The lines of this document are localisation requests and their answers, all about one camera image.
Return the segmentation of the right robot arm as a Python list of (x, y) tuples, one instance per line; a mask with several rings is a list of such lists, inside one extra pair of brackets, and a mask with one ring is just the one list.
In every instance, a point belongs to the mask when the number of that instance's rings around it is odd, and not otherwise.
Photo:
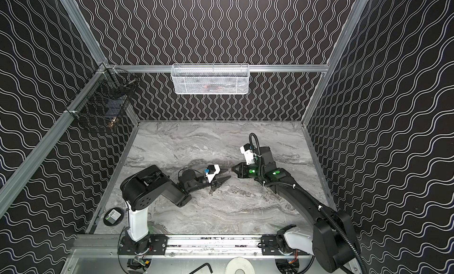
[(254, 179), (270, 188), (312, 224), (312, 234), (307, 240), (303, 240), (294, 227), (284, 231), (284, 241), (289, 248), (313, 255), (329, 273), (343, 269), (353, 259), (363, 274), (367, 272), (351, 218), (346, 212), (333, 210), (303, 189), (290, 172), (276, 165), (269, 147), (257, 148), (247, 143), (240, 151), (245, 160), (233, 166), (232, 171), (239, 178)]

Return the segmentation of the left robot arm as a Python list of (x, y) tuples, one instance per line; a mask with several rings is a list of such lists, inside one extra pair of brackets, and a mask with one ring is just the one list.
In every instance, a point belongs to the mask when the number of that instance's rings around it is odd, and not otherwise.
[(160, 196), (167, 198), (177, 207), (184, 207), (192, 200), (192, 193), (205, 188), (212, 192), (220, 188), (231, 177), (227, 169), (209, 165), (202, 172), (183, 168), (174, 182), (158, 166), (152, 165), (125, 179), (120, 190), (128, 210), (126, 235), (119, 241), (118, 253), (145, 255), (154, 250), (148, 227), (148, 208)]

